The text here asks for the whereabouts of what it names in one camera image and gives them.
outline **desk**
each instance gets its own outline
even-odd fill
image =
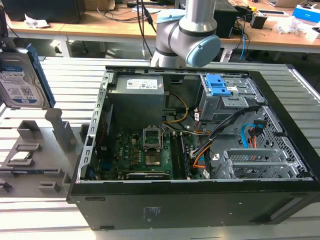
[[[245,5],[244,3],[247,3],[258,9],[275,9],[266,3],[266,0],[259,1],[260,3],[253,3],[249,0],[243,0],[239,1],[238,4]],[[277,9],[285,11],[290,15],[294,10],[293,8]],[[131,12],[130,9],[120,8],[114,17],[118,19],[128,19],[136,15],[137,13]],[[153,15],[152,18],[155,22],[157,15]],[[274,25],[275,22],[266,21],[263,29],[252,29],[250,24],[246,23],[245,32],[250,39],[248,49],[320,54],[320,39],[310,42],[305,38],[305,34],[301,32],[299,32],[298,35],[293,33],[279,34],[273,29]],[[72,56],[68,44],[69,40],[101,42],[103,43],[101,50],[103,50],[104,42],[142,43],[139,25],[137,23],[123,23],[108,20],[97,11],[87,11],[80,24],[51,23],[51,26],[51,28],[45,29],[30,29],[22,22],[13,22],[12,29],[22,38],[56,39],[60,41],[64,57]],[[148,44],[154,46],[156,34],[148,23],[145,23],[144,28],[144,34]],[[15,37],[12,32],[10,32],[9,36]],[[229,61],[232,50],[237,47],[239,42],[240,37],[237,35],[233,35],[229,39],[221,39],[221,47],[224,48],[221,62]]]

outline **label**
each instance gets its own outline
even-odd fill
[[[209,179],[210,174],[207,172],[207,170],[204,169],[202,174],[206,179]]]
[[[238,92],[238,89],[236,86],[227,86],[226,89],[231,92],[234,92],[234,91]]]
[[[128,79],[126,81],[126,89],[157,90],[157,79]]]
[[[160,206],[146,206],[142,210],[142,220],[144,222],[153,222],[157,220],[161,213],[161,207]]]
[[[217,161],[217,160],[219,160],[219,159],[220,159],[220,154],[219,154],[219,153],[215,153],[215,154],[213,155],[212,160],[213,160],[213,161]]]
[[[23,104],[34,104],[37,102],[30,85],[24,81],[25,72],[19,66],[2,66],[0,82],[9,97]]]

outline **motherboard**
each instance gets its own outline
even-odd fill
[[[118,133],[112,159],[100,159],[100,178],[186,179],[191,175],[189,153],[194,148],[193,136],[187,133],[165,133],[156,127],[145,128],[143,133]]]

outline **blue hard drive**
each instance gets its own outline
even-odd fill
[[[54,107],[55,98],[31,45],[0,53],[0,96],[8,108]]]

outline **blue latch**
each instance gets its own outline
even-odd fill
[[[211,90],[212,96],[230,96],[231,92],[226,88],[226,82],[219,74],[207,74],[206,81],[208,88]]]

